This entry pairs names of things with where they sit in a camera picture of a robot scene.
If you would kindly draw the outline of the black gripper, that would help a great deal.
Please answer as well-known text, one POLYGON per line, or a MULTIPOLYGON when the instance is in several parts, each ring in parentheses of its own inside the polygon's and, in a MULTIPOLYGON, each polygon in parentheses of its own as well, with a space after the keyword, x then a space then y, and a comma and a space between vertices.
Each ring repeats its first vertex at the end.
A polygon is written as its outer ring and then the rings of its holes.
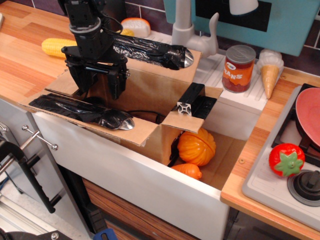
POLYGON ((70 24, 69 29, 77 45, 65 46, 61 51, 79 90, 88 92, 98 81, 98 74, 103 74, 107 76, 112 99, 119 99, 126 90, 128 60, 114 50, 114 36, 104 31, 101 24, 70 24))

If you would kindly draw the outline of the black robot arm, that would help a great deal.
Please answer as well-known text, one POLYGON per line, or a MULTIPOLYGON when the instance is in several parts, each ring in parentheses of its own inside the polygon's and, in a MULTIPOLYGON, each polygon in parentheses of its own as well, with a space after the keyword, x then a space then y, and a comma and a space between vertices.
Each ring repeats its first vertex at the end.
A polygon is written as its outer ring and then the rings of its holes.
POLYGON ((78 86, 86 93, 96 82, 96 75, 106 76, 109 92, 117 100, 126 89, 129 76, 127 58, 114 50, 116 34, 110 30, 104 0, 61 0, 69 18, 69 30, 76 45, 64 46, 66 65, 78 86))

